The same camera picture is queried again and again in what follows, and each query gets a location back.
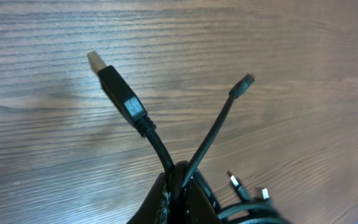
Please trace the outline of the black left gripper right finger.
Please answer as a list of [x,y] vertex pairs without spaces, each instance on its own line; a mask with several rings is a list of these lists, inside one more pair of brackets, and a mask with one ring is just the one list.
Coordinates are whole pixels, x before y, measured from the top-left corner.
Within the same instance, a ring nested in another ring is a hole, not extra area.
[[186,190],[186,224],[221,224],[216,215],[216,199],[206,182],[193,179]]

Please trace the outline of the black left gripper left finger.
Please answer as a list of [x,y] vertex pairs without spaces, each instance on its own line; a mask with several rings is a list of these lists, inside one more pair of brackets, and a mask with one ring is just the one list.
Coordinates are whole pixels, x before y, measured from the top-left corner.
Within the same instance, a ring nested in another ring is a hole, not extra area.
[[170,193],[165,173],[159,174],[142,205],[127,224],[166,224],[170,209]]

